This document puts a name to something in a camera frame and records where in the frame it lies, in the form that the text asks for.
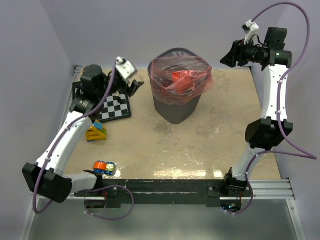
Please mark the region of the red plastic trash bag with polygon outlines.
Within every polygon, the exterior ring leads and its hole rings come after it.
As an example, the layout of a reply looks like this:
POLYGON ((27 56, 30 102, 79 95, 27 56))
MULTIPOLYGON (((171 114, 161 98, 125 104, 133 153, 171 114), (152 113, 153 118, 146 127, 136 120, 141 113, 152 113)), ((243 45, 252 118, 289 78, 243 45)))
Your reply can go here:
POLYGON ((152 95, 167 105, 186 105, 213 88, 212 70, 199 56, 158 57, 149 71, 152 95))

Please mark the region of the grey mesh trash bin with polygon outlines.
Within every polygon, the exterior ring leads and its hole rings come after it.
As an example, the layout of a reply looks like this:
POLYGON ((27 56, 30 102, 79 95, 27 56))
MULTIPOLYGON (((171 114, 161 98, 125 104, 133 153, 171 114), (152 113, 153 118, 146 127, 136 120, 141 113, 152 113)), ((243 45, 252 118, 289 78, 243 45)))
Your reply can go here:
MULTIPOLYGON (((157 56, 157 58, 162 57, 176 57, 176 56, 198 56, 192 51, 176 47, 165 51, 164 53, 157 56)), ((196 110, 198 103, 201 99, 201 95, 195 97, 189 103, 185 105, 169 105, 163 103, 153 96, 154 108, 155 110, 169 123, 178 125, 189 118, 196 110)))

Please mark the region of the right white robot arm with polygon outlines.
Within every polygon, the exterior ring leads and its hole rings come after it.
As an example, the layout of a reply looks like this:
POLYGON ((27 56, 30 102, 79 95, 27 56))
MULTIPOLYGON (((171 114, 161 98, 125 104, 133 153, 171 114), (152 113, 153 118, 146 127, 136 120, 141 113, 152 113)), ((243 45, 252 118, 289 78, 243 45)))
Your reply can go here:
POLYGON ((264 95, 260 118, 246 128, 246 149, 220 185, 221 193, 230 197, 238 196, 249 188, 249 177, 262 155, 277 147, 294 127, 288 122, 286 92, 278 92, 278 87, 286 87, 288 78, 285 73, 292 65, 292 53, 285 50, 287 29, 270 27, 264 42, 255 44, 253 38, 260 28, 250 21, 242 28, 245 38, 234 41, 230 52, 220 63, 230 68, 243 67, 248 63, 260 64, 264 95))

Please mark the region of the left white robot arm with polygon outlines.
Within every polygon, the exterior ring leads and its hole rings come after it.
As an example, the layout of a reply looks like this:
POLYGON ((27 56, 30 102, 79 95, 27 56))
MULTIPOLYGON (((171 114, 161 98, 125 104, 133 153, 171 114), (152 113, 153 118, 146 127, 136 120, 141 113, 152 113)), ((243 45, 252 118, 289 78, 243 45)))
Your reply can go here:
POLYGON ((98 119, 107 97, 114 93, 132 96, 137 91, 141 84, 130 82, 136 73, 130 61, 115 64, 109 74, 96 64, 83 69, 75 98, 57 136, 34 164, 26 163, 22 169, 34 197, 62 203, 71 193, 87 191, 99 196, 103 192, 104 184, 98 174, 83 171, 67 176, 65 168, 81 137, 98 119))

